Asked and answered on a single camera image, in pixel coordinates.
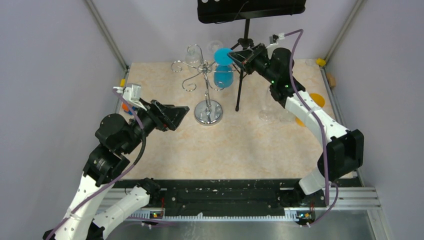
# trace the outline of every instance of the orange object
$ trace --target orange object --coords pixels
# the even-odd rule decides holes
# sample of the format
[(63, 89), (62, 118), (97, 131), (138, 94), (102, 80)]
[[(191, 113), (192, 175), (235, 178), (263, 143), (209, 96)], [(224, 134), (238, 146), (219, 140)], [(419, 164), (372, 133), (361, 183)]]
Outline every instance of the orange object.
[(130, 111), (125, 103), (122, 103), (122, 109), (127, 113)]
[[(309, 94), (310, 98), (321, 108), (324, 107), (324, 105), (326, 104), (326, 100), (323, 98), (323, 96), (319, 95), (318, 93), (311, 93)], [(305, 127), (305, 124), (296, 117), (296, 123), (299, 126)]]

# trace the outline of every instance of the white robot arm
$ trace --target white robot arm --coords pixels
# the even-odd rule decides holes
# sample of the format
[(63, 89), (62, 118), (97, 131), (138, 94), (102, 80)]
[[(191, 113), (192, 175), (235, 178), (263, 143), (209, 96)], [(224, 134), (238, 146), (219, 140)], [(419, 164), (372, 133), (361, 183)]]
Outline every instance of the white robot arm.
[[(95, 136), (100, 144), (90, 153), (76, 194), (58, 226), (45, 232), (44, 240), (100, 240), (106, 239), (120, 223), (134, 211), (146, 206), (160, 187), (151, 179), (141, 180), (139, 186), (106, 211), (96, 212), (106, 193), (123, 175), (129, 172), (143, 155), (146, 137), (154, 130), (175, 131), (190, 110), (187, 106), (150, 103), (140, 98), (141, 86), (129, 84), (115, 87), (123, 102), (137, 106), (134, 119), (128, 123), (119, 114), (103, 118)], [(142, 142), (136, 160), (124, 156)]]
[(317, 162), (317, 168), (302, 178), (294, 188), (293, 201), (297, 203), (328, 186), (329, 183), (324, 177), (326, 174), (328, 181), (333, 182), (358, 169), (363, 164), (364, 154), (364, 135), (359, 130), (350, 131), (333, 120), (312, 100), (305, 87), (293, 77), (290, 68), (294, 64), (292, 53), (286, 48), (278, 47), (278, 40), (301, 31), (303, 30), (273, 35), (272, 44), (268, 47), (260, 43), (250, 49), (228, 54), (247, 74), (257, 72), (264, 77), (271, 84), (269, 90), (274, 100), (296, 115), (321, 146), (323, 140), (325, 141), (323, 148), (326, 159), (322, 154)]

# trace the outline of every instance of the purple-gray wall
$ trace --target purple-gray wall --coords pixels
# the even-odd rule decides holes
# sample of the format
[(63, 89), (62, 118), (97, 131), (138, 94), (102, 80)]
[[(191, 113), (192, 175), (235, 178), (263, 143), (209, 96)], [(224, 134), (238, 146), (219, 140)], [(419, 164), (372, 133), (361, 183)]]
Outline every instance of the purple-gray wall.
[[(272, 34), (303, 28), (302, 47), (296, 50), (295, 57), (323, 58), (355, 2), (307, 0), (302, 14), (252, 19), (249, 36), (256, 44), (268, 44)], [(184, 59), (188, 45), (198, 44), (205, 49), (212, 40), (220, 40), (230, 48), (244, 34), (244, 20), (218, 25), (201, 23), (197, 0), (94, 0), (94, 3), (127, 63)], [(289, 37), (282, 45), (291, 48), (294, 41), (295, 37)]]
[(123, 70), (82, 0), (0, 1), (0, 239), (64, 216)]
[(395, 239), (423, 239), (424, 1), (366, 1), (328, 70)]

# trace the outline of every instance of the marble surface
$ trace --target marble surface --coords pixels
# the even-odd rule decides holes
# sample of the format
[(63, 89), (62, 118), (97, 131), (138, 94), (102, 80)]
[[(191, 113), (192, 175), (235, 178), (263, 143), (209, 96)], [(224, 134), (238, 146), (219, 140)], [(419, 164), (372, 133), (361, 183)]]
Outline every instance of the marble surface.
[[(323, 109), (334, 117), (319, 67), (298, 59), (293, 72), (309, 93), (324, 97)], [(195, 106), (204, 99), (206, 87), (203, 77), (197, 76), (189, 80), (197, 84), (197, 89), (183, 90), (182, 81), (190, 76), (186, 68), (172, 72), (169, 62), (131, 65), (128, 83), (141, 84), (144, 100), (189, 106), (190, 112), (175, 132), (154, 130), (148, 136), (143, 157), (126, 179), (302, 178), (317, 166), (322, 148), (307, 128), (294, 121), (268, 122), (259, 118), (270, 85), (261, 76), (254, 73), (243, 80), (239, 112), (235, 111), (237, 73), (229, 88), (210, 92), (211, 99), (223, 108), (223, 118), (214, 126), (200, 125), (194, 118)], [(272, 107), (278, 114), (283, 113), (277, 102), (272, 102)], [(122, 109), (120, 113), (130, 118)], [(140, 146), (128, 156), (131, 161)]]

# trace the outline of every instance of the blue glass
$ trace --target blue glass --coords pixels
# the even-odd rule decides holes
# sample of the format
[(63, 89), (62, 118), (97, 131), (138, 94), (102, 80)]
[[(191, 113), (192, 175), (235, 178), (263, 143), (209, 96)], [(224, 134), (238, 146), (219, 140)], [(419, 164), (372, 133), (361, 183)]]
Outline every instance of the blue glass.
[(213, 76), (213, 82), (218, 88), (228, 88), (233, 84), (233, 72), (230, 66), (219, 65)]

